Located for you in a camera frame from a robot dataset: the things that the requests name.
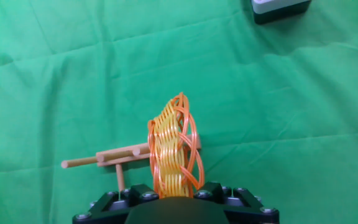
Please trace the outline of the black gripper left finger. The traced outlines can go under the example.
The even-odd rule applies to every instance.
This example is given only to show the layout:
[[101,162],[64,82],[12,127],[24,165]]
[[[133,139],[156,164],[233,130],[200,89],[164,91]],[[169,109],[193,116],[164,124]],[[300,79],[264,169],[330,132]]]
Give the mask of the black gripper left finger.
[[158,194],[145,184],[133,185],[120,192],[107,192],[93,202],[87,212],[75,215],[72,224],[124,224],[133,208],[158,199]]

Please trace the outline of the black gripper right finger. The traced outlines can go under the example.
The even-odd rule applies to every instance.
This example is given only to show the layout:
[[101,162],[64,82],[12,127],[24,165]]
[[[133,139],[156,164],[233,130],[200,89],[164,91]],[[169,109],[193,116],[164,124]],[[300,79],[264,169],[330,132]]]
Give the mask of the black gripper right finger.
[[229,223],[280,223],[278,209],[264,206],[259,197],[245,188],[231,188],[218,182],[207,182],[196,191],[193,198],[215,205],[225,214]]

